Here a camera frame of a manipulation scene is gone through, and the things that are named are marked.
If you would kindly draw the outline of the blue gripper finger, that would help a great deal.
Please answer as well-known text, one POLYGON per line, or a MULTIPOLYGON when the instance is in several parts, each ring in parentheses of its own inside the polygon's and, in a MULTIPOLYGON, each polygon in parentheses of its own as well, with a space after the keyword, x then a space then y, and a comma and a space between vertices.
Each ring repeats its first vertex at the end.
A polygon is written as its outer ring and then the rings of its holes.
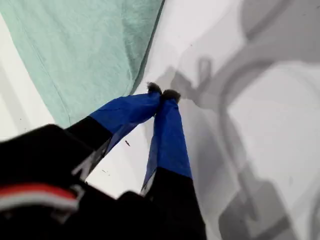
POLYGON ((118 142, 156 114, 161 95, 161 88, 149 82, 147 93, 113 99, 68 127, 71 135, 93 150, 71 173, 85 180, 118 142))
POLYGON ((143 192, 154 207, 155 236, 160 240, 205 240, 182 118, 181 95, 165 90, 155 114, 143 192))

